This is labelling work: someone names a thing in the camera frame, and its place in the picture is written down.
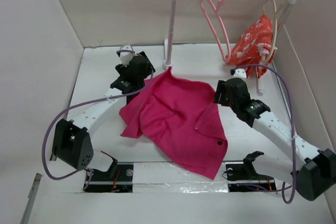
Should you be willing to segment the pink trousers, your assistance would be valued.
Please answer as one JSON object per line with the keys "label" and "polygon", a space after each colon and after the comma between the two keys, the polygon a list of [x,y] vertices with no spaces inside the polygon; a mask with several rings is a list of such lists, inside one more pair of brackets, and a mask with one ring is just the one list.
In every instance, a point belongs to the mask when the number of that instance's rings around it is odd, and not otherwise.
{"label": "pink trousers", "polygon": [[168,69],[119,112],[123,137],[150,139],[183,169],[214,179],[228,140],[206,82],[177,78]]}

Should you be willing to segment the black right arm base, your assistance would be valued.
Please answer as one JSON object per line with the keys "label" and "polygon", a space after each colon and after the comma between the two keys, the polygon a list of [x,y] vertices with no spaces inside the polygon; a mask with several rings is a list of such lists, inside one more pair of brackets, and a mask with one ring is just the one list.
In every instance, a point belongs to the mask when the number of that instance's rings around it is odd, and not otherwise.
{"label": "black right arm base", "polygon": [[222,177],[228,181],[228,190],[234,192],[256,192],[276,190],[275,180],[272,177],[257,174],[253,161],[263,152],[255,151],[248,154],[242,161],[230,161],[225,163]]}

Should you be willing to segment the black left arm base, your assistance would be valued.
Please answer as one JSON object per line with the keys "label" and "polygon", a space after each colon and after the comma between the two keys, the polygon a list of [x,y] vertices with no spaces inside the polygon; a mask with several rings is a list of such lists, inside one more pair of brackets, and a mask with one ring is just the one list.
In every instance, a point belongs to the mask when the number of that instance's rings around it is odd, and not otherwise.
{"label": "black left arm base", "polygon": [[117,159],[99,151],[95,153],[94,161],[107,166],[107,161],[111,166],[107,171],[98,169],[86,169],[86,177],[83,191],[86,193],[132,193],[134,163],[119,163]]}

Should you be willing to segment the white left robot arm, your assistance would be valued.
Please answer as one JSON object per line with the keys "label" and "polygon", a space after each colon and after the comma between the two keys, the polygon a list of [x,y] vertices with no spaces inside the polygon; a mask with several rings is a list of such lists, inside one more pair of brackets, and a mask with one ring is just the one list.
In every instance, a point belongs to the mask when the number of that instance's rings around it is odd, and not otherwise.
{"label": "white left robot arm", "polygon": [[73,119],[61,119],[55,127],[52,154],[75,170],[94,169],[105,180],[117,175],[117,161],[102,151],[93,149],[93,135],[115,110],[134,99],[152,79],[155,69],[144,51],[117,51],[120,64],[115,69],[118,78],[110,84],[101,99],[87,102],[88,108]]}

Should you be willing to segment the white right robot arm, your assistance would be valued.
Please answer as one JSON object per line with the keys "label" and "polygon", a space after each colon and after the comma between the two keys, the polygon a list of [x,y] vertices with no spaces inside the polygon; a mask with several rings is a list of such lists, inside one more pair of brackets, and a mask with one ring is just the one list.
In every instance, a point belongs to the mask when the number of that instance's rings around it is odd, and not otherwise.
{"label": "white right robot arm", "polygon": [[267,175],[292,185],[308,201],[314,201],[335,185],[335,152],[320,150],[285,126],[260,100],[251,99],[247,84],[241,78],[219,80],[214,102],[227,106],[255,131],[275,144],[288,158],[283,161],[261,151],[244,159],[243,173],[254,179]]}

